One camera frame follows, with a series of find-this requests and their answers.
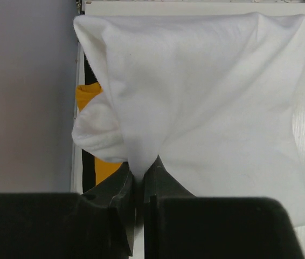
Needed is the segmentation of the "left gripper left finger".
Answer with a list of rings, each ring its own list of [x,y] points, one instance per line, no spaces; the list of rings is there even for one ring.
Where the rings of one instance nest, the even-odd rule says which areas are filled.
[[[128,164],[77,193],[0,193],[0,258],[128,258],[135,205]]]

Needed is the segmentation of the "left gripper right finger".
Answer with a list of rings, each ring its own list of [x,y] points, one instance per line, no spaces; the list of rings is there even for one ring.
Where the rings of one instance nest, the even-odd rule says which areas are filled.
[[[145,258],[303,258],[283,206],[261,197],[196,197],[155,160],[144,176]]]

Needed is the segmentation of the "white t-shirt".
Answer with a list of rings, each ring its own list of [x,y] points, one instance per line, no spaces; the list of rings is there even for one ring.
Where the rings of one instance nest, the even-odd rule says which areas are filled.
[[[305,16],[78,16],[102,88],[72,137],[135,180],[160,158],[188,191],[271,197],[305,225],[292,129],[305,65]]]

